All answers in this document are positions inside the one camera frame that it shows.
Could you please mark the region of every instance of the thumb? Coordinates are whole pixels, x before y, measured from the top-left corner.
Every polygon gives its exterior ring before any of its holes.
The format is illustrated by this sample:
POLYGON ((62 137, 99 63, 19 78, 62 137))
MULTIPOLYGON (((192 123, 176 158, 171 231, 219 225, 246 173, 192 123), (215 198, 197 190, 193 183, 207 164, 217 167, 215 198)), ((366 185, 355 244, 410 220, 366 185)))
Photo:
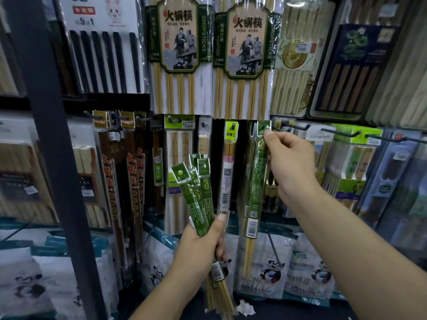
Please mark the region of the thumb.
POLYGON ((264 131, 264 141, 266 142, 272 156, 279 155, 281 149, 285 147, 280 141, 279 137, 277 137, 277 135, 271 129, 264 131))
POLYGON ((211 224, 211 228, 208 233, 204 235, 201 240, 205 241, 206 245, 211 246, 212 249, 216 247, 224 227, 226 226, 227 215, 220 213, 216 216, 215 220, 211 224))

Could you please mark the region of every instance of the fingernail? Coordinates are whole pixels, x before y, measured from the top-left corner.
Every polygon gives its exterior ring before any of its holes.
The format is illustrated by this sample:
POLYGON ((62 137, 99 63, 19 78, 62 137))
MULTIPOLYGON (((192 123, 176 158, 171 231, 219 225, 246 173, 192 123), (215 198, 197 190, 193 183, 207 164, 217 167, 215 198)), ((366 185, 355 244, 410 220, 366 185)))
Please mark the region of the fingernail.
POLYGON ((220 213, 216 216, 216 218, 221 221, 222 224, 226 224, 227 222, 227 215, 225 215, 224 213, 220 213))
POLYGON ((271 135, 272 133, 273 133, 273 130, 271 130, 271 129, 266 129, 266 130, 264 131, 264 136, 271 135))

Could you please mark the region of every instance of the illustration of two men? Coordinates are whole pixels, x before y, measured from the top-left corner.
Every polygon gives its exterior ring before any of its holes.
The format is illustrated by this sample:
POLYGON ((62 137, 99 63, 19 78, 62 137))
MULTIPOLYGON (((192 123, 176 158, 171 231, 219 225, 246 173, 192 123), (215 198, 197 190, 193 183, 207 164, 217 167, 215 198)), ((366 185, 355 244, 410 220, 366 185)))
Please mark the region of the illustration of two men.
POLYGON ((186 35, 184 29, 179 28, 179 32, 175 37, 176 65, 182 68, 191 68, 197 59, 197 49, 195 45, 195 36, 191 30, 187 30, 186 35))
POLYGON ((261 64, 262 42, 259 37, 255 37, 252 42, 252 36, 249 34, 240 47, 240 69, 241 73, 254 74, 259 71, 261 64))

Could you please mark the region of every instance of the person's left hand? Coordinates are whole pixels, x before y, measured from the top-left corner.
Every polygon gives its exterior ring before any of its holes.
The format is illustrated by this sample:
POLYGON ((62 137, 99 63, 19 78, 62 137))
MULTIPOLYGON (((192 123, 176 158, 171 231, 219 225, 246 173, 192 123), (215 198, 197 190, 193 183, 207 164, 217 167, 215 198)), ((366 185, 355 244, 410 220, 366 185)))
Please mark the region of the person's left hand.
POLYGON ((200 238, 194 228, 188 224, 179 242, 178 252, 166 277, 174 277, 180 282, 182 292, 192 299, 206 279, 214 261, 225 260, 224 227, 225 214, 219 214, 213 221, 209 232, 200 238))

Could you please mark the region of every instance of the black chopstick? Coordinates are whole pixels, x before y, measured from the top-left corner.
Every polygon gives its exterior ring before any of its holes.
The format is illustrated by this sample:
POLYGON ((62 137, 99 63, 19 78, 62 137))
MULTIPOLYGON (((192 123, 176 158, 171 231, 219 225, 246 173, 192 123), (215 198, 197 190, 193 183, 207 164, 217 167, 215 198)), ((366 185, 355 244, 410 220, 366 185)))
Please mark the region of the black chopstick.
POLYGON ((135 84, 136 91, 141 93, 141 80, 139 77, 139 61, 138 61, 138 44, 135 32, 129 32, 129 38, 131 40, 131 51, 132 51, 132 60, 134 64, 134 74, 135 74, 135 84))
POLYGON ((82 36, 83 49, 85 50, 86 62, 88 63, 89 75, 91 76, 92 88, 95 93, 99 93, 97 74, 95 72, 95 63, 93 62, 91 40, 85 30, 80 32, 82 36))
POLYGON ((118 32, 113 32, 114 46, 116 48, 117 66, 119 67, 120 86, 122 93, 127 93, 125 63, 123 60, 122 38, 118 32))
POLYGON ((99 75, 101 76, 101 83, 103 84, 104 93, 108 93, 107 77, 105 75, 103 49, 101 46, 101 39, 98 32, 92 32, 93 46, 95 47, 95 55, 97 56, 97 62, 99 67, 99 75))
POLYGON ((111 85, 113 86, 113 93, 118 93, 119 90, 117 87, 116 69, 114 67, 113 48, 111 47, 111 37, 108 32, 103 32, 103 39, 105 53, 107 55, 108 70, 110 72, 111 85))
POLYGON ((71 42, 73 43, 74 53, 76 54, 77 67, 79 68, 80 78, 82 79, 83 91, 89 92, 88 76, 86 75, 85 63, 83 61, 82 49, 80 48, 79 35, 74 30, 70 30, 71 42))

